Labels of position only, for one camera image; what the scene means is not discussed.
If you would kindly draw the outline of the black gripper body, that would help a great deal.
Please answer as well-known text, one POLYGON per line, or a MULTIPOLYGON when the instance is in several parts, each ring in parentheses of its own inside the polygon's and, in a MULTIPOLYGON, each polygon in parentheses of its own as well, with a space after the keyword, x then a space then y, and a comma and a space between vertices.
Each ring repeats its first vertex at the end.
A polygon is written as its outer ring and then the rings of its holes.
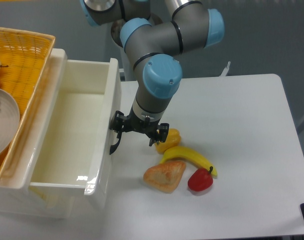
POLYGON ((125 120, 125 131, 145 134, 150 139, 160 140, 159 133, 157 133, 159 121, 160 120, 141 120, 133 111, 131 111, 125 120))

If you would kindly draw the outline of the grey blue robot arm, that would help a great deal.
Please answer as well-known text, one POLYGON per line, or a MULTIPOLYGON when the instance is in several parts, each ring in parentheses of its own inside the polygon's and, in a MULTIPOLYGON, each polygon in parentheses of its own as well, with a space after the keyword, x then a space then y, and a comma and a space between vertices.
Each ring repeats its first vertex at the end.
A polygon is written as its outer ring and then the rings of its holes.
POLYGON ((164 142, 169 125, 160 123, 171 98, 179 88, 182 68, 175 56, 219 43, 225 24, 216 9, 206 9, 199 0, 168 0, 169 22, 154 25, 148 0, 83 0, 90 25, 124 21, 119 34, 138 89, 130 113, 116 111, 109 128, 117 139, 137 132, 150 143, 164 142))

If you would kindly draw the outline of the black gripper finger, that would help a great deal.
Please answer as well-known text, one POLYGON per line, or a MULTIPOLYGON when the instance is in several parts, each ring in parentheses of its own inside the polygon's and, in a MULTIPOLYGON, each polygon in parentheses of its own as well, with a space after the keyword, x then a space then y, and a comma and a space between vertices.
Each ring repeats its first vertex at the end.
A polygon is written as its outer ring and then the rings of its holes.
POLYGON ((117 138, 121 139, 122 133, 130 131, 129 116, 125 116, 124 113, 117 110, 110 121, 109 129, 116 132, 117 138))
POLYGON ((148 137, 150 138, 149 146, 151 147, 154 143, 164 143, 167 139, 169 133, 169 124, 161 123, 156 124, 152 127, 152 130, 148 132, 148 137))

